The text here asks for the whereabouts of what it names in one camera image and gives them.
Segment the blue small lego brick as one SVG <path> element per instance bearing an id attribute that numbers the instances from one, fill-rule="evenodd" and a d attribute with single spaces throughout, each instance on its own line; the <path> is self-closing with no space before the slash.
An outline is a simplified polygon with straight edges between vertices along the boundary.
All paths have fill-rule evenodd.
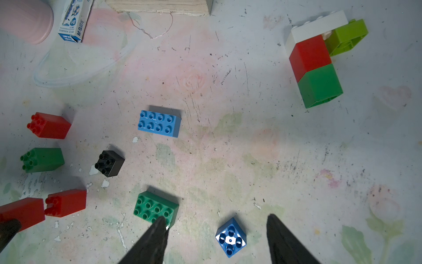
<path id="1" fill-rule="evenodd" d="M 234 217 L 216 231 L 215 238 L 228 258 L 233 257 L 247 245 L 246 233 Z"/>

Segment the blue long lego brick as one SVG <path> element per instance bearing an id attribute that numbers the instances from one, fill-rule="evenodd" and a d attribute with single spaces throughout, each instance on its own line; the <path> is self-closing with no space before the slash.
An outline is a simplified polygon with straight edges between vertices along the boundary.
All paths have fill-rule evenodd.
<path id="1" fill-rule="evenodd" d="M 157 113 L 151 111 L 141 111 L 137 129 L 164 136 L 177 138 L 181 118 L 175 115 Z"/>

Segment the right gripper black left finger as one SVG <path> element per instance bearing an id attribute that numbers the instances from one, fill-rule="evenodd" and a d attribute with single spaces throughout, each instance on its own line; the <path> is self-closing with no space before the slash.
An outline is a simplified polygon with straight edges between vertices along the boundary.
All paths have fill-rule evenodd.
<path id="1" fill-rule="evenodd" d="M 166 219 L 160 216 L 120 260 L 120 264 L 162 264 L 168 242 Z"/>

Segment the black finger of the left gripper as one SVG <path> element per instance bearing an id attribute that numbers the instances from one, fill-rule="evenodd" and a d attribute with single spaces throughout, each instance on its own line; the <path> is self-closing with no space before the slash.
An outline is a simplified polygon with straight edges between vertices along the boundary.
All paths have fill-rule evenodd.
<path id="1" fill-rule="evenodd" d="M 15 235 L 21 230 L 22 224 L 17 219 L 1 222 L 0 225 L 0 252 L 10 243 Z"/>

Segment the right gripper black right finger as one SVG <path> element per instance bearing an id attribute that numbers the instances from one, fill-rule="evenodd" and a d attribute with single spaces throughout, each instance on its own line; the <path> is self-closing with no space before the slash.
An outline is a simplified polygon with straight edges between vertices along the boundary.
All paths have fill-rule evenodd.
<path id="1" fill-rule="evenodd" d="M 267 238 L 273 264 L 319 264 L 275 214 L 268 216 Z"/>

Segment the white long lego brick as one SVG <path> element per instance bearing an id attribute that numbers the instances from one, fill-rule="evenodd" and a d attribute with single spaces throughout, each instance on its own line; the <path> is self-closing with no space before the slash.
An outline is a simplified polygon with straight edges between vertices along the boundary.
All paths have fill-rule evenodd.
<path id="1" fill-rule="evenodd" d="M 291 55 L 297 43 L 327 33 L 346 24 L 348 24 L 348 20 L 345 12 L 338 11 L 326 16 L 320 16 L 316 20 L 306 22 L 301 26 L 293 27 L 285 45 L 287 56 L 289 57 Z"/>

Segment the green lego brick back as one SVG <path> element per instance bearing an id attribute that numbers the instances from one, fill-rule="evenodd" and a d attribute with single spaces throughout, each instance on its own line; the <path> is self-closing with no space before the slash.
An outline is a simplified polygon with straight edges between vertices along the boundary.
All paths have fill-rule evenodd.
<path id="1" fill-rule="evenodd" d="M 307 72 L 298 83 L 305 108 L 327 103 L 343 94 L 333 64 Z"/>

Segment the lime green lego brick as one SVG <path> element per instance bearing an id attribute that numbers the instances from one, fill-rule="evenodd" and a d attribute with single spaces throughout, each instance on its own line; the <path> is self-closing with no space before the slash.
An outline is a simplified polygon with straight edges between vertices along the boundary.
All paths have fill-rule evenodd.
<path id="1" fill-rule="evenodd" d="M 361 40 L 368 35 L 365 21 L 355 19 L 349 21 L 332 31 L 331 35 L 324 41 L 330 57 L 342 54 L 353 49 Z"/>

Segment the red lego brick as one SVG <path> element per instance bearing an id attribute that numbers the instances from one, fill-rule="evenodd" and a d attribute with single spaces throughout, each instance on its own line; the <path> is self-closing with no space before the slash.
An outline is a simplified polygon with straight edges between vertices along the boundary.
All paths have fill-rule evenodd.
<path id="1" fill-rule="evenodd" d="M 36 112 L 27 128 L 39 138 L 65 139 L 71 123 L 61 116 Z"/>
<path id="2" fill-rule="evenodd" d="M 64 217 L 86 208 L 86 190 L 67 190 L 49 194 L 46 199 L 46 216 Z"/>
<path id="3" fill-rule="evenodd" d="M 297 82 L 307 72 L 331 64 L 331 58 L 322 35 L 295 44 L 289 61 Z"/>
<path id="4" fill-rule="evenodd" d="M 22 227 L 19 232 L 45 220 L 44 201 L 25 198 L 1 206 L 1 223 L 17 219 Z"/>

